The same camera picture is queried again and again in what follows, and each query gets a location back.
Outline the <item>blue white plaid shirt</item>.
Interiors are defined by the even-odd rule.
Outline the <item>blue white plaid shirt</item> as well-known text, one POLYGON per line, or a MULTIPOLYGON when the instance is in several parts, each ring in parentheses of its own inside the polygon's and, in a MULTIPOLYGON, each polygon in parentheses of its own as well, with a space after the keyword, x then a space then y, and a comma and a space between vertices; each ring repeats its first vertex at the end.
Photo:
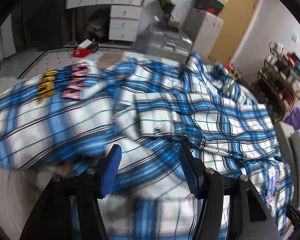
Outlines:
POLYGON ((206 66, 193 53, 184 67, 126 58, 101 69, 82 60, 53 74, 47 98, 39 94, 41 76, 0 94, 0 168, 72 160, 75 176, 118 144, 113 191, 101 201, 110 239, 190 239, 202 202, 179 162, 186 144, 219 174, 248 176, 284 235, 290 167, 266 106, 247 97, 223 66, 206 66), (81 89, 71 89, 78 68, 87 72, 81 89))

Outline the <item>grey bed headboard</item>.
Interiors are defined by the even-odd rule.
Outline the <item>grey bed headboard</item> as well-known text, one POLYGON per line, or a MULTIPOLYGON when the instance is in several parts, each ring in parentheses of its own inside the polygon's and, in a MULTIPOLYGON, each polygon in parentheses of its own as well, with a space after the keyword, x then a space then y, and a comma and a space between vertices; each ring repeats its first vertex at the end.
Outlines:
POLYGON ((295 161, 290 136, 295 132, 294 127, 285 122, 279 121, 274 125, 274 128, 280 145, 281 155, 292 170, 295 168, 295 161))

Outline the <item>purple bag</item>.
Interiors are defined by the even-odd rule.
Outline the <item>purple bag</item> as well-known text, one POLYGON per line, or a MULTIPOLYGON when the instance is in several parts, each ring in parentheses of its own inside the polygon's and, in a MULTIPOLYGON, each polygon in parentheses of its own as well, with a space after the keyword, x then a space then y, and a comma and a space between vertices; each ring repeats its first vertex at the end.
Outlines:
POLYGON ((295 107, 290 114, 283 120, 284 123, 293 126, 294 130, 300 129, 300 108, 295 107))

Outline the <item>wooden shoe rack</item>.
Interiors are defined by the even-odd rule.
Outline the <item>wooden shoe rack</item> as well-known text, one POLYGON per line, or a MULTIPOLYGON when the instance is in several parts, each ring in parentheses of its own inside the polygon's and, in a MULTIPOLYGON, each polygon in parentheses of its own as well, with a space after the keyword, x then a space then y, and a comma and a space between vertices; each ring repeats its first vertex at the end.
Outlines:
POLYGON ((273 123, 284 120, 300 100, 300 59, 285 52, 281 43, 269 42, 269 53, 251 90, 266 105, 273 123))

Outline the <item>red box on floor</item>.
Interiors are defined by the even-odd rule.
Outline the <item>red box on floor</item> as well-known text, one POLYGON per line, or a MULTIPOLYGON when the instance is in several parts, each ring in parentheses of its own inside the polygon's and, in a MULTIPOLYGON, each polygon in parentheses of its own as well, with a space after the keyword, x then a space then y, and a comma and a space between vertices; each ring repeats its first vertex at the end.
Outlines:
POLYGON ((80 43, 77 48, 72 51, 74 58, 84 58, 92 53, 97 52, 99 49, 99 43, 95 40, 86 39, 80 43))

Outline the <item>black wardrobe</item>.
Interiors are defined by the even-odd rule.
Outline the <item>black wardrobe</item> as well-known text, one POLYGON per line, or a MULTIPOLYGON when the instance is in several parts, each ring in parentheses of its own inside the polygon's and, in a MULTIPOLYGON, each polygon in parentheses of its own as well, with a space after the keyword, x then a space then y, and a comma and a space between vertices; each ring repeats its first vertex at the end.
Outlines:
POLYGON ((61 48, 71 40, 72 10, 65 0, 22 0, 12 11, 12 33, 17 52, 61 48))

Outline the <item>silver aluminium suitcase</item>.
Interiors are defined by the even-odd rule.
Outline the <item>silver aluminium suitcase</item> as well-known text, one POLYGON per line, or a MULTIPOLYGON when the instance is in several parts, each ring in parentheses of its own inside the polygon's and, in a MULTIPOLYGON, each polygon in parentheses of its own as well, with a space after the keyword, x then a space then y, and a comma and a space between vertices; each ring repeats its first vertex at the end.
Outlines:
POLYGON ((178 28, 152 23, 136 40, 136 49, 143 54, 159 57, 187 58, 193 46, 192 40, 178 28))

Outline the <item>white drawer desk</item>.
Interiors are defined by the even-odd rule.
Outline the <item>white drawer desk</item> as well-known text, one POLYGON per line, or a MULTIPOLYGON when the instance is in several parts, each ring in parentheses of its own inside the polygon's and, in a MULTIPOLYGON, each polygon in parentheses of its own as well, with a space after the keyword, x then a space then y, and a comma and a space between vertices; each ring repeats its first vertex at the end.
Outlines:
POLYGON ((92 5, 110 6, 109 39, 135 42, 144 0, 66 0, 67 9, 92 5))

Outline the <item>wooden door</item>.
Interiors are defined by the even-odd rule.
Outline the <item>wooden door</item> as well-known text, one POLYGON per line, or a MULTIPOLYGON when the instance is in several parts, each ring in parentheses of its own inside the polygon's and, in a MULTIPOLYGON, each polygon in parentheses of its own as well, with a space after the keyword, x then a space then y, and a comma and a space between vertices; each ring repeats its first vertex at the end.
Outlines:
POLYGON ((224 22, 209 57, 229 62, 251 22, 259 0, 228 0, 219 14, 224 22))

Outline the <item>black red shoe box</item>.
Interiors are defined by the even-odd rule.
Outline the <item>black red shoe box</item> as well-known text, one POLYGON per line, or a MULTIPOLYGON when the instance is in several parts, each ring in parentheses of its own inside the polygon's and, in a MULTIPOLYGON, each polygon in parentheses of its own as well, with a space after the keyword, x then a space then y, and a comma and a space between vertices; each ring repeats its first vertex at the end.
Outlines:
POLYGON ((225 6, 222 0, 196 0, 194 8, 207 11, 211 14, 218 16, 225 6))

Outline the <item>wrapped flower bouquet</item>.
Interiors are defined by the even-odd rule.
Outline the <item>wrapped flower bouquet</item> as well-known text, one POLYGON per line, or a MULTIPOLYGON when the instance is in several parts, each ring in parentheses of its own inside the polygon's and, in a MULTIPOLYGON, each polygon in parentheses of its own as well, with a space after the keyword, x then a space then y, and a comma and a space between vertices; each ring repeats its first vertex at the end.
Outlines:
POLYGON ((172 11, 174 10, 175 3, 172 0, 158 0, 163 16, 161 18, 162 22, 168 23, 172 18, 172 11))

